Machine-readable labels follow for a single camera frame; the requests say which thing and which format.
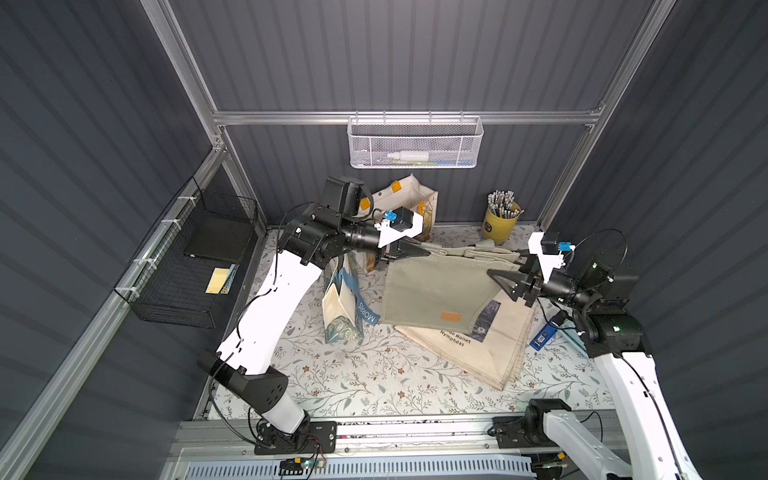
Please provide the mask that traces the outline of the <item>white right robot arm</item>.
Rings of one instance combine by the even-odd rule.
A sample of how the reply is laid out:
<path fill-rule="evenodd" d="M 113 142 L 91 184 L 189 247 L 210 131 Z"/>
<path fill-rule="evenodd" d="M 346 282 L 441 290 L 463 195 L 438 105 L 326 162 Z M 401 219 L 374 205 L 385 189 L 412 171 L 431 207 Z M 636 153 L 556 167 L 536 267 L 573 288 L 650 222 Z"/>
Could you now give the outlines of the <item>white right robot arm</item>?
<path fill-rule="evenodd" d="M 582 271 L 571 264 L 580 243 L 535 232 L 517 271 L 487 270 L 512 300 L 533 307 L 546 299 L 575 332 L 605 381 L 630 459 L 624 461 L 562 399 L 529 401 L 523 416 L 494 419 L 489 434 L 500 448 L 556 447 L 588 479 L 697 479 L 664 399 L 652 349 L 641 323 L 626 308 L 637 279 L 594 257 Z"/>

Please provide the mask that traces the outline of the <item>cream tote blue print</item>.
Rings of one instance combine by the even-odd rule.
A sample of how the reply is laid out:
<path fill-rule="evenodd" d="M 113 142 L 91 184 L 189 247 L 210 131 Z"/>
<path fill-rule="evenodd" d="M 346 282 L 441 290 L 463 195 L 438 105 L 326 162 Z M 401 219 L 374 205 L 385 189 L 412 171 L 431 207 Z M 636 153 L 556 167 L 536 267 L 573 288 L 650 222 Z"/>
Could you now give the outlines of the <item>cream tote blue print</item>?
<path fill-rule="evenodd" d="M 321 301 L 325 342 L 364 339 L 364 326 L 376 326 L 381 317 L 365 301 L 358 279 L 359 264 L 354 254 L 332 259 L 323 271 Z"/>

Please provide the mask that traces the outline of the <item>cream tote bag front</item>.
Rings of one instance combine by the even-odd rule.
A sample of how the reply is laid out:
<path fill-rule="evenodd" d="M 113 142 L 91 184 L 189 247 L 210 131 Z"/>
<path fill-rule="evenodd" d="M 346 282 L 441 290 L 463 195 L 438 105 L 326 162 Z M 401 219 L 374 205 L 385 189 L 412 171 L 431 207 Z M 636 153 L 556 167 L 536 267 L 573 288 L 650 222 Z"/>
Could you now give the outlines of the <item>cream tote bag front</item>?
<path fill-rule="evenodd" d="M 462 369 L 488 386 L 502 390 L 519 378 L 534 310 L 521 299 L 500 292 L 476 317 L 470 332 L 398 326 L 409 340 Z"/>

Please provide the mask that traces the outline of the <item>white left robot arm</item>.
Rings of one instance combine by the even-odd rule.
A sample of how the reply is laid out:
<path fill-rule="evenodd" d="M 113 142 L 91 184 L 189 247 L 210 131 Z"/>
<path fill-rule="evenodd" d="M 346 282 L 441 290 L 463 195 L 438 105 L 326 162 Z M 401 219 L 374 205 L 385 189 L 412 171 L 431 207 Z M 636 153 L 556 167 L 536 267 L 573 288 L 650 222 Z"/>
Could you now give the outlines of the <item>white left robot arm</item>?
<path fill-rule="evenodd" d="M 384 209 L 358 179 L 329 177 L 319 200 L 303 204 L 294 219 L 283 220 L 270 271 L 255 297 L 238 316 L 234 330 L 198 360 L 214 381 L 252 407 L 280 434 L 294 436 L 308 413 L 287 394 L 288 378 L 272 368 L 277 343 L 309 288 L 333 260 L 353 251 L 385 253 L 422 234 L 424 218 L 406 207 Z"/>

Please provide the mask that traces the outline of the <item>olive green canvas bag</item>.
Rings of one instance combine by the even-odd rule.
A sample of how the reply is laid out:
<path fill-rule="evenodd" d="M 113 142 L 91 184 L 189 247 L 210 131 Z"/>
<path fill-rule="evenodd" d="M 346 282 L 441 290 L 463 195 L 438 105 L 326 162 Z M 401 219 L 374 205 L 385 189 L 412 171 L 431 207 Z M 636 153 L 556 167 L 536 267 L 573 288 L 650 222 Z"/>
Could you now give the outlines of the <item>olive green canvas bag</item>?
<path fill-rule="evenodd" d="M 488 245 L 395 260 L 387 268 L 380 321 L 468 333 L 501 291 L 487 272 L 516 272 L 522 263 L 520 252 Z"/>

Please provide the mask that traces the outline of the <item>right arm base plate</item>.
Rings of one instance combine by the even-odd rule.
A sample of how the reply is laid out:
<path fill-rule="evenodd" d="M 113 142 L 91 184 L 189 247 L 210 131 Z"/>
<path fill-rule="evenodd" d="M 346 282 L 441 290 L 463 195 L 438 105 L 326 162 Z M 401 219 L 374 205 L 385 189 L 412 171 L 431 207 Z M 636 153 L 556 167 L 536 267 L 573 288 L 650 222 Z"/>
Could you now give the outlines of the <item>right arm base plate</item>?
<path fill-rule="evenodd" d="M 533 445 L 526 432 L 524 416 L 493 417 L 486 434 L 496 441 L 499 449 L 528 448 Z"/>

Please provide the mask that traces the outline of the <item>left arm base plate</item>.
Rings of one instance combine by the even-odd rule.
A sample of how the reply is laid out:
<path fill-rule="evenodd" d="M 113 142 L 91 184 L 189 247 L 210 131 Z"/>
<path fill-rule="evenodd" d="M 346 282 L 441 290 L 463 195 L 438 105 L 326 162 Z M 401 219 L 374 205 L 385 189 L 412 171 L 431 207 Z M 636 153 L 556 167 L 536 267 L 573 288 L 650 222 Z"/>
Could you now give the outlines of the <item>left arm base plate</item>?
<path fill-rule="evenodd" d="M 253 452 L 257 456 L 330 454 L 336 448 L 337 430 L 335 421 L 305 421 L 293 434 L 287 434 L 271 423 L 259 420 L 255 427 L 257 445 Z"/>

